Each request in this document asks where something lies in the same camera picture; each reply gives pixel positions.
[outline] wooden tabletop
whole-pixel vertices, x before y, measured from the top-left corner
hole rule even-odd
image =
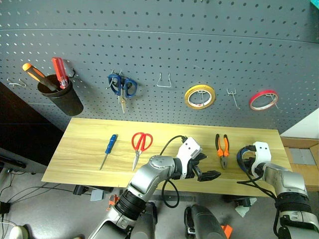
[[[131,139],[136,132],[150,133],[154,140],[151,147],[140,155],[139,162],[132,172],[135,151],[132,148]],[[229,140],[230,155],[226,170],[222,169],[216,153],[215,135],[217,133],[221,137],[227,134]],[[100,171],[106,146],[113,134],[118,135],[117,141]],[[180,134],[193,137],[202,147],[202,152],[207,155],[207,158],[198,165],[201,171],[217,170],[221,172],[221,176],[209,182],[198,182],[196,177],[174,180],[179,191],[265,196],[258,189],[236,183],[238,180],[248,180],[246,174],[237,165],[236,154],[242,147],[256,141],[267,142],[272,162],[291,170],[278,131],[273,129],[72,118],[42,181],[126,187],[135,172],[146,164],[151,156],[158,155],[172,137]],[[181,140],[175,139],[163,155],[175,157],[180,146]],[[273,190],[265,182],[259,182],[259,184]],[[169,184],[166,188],[173,190]]]

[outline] orange pliers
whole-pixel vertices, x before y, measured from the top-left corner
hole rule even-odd
[[[228,138],[226,134],[224,134],[224,143],[225,143],[225,150],[223,151],[220,147],[219,134],[216,134],[215,145],[217,149],[217,155],[220,157],[221,166],[223,167],[223,169],[226,169],[227,157],[229,156],[229,152],[228,152],[229,142],[228,142]]]

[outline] gray pegboard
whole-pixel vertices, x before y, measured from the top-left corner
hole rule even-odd
[[[28,89],[10,89],[61,129],[70,117],[36,90],[24,62],[47,75],[53,56],[66,60],[68,73],[75,68],[84,105],[77,117],[283,132],[318,107],[318,10],[308,1],[7,1],[0,13],[0,80],[22,78]],[[125,115],[105,90],[111,69],[139,84]],[[160,72],[163,84],[170,73],[171,88],[156,86]],[[204,110],[184,104],[196,84],[216,91]],[[240,110],[226,88],[236,88]],[[278,92],[282,111],[249,108],[250,97],[265,89]]]

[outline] yellow tape roll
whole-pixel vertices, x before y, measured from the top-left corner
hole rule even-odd
[[[203,93],[203,92],[209,93],[209,99],[206,102],[201,104],[195,104],[189,100],[192,94]],[[215,91],[213,88],[211,88],[208,85],[193,86],[189,88],[188,91],[186,91],[184,101],[188,107],[191,107],[192,109],[195,109],[195,110],[201,110],[210,106],[215,101]]]

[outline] pliers handle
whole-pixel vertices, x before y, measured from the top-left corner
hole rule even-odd
[[[224,134],[224,143],[225,143],[225,150],[223,151],[221,149],[221,146],[220,146],[219,134],[216,134],[215,145],[216,145],[216,149],[217,149],[217,155],[219,157],[222,157],[222,156],[228,157],[229,156],[229,151],[228,151],[229,142],[228,142],[228,138],[227,138],[226,134]]]

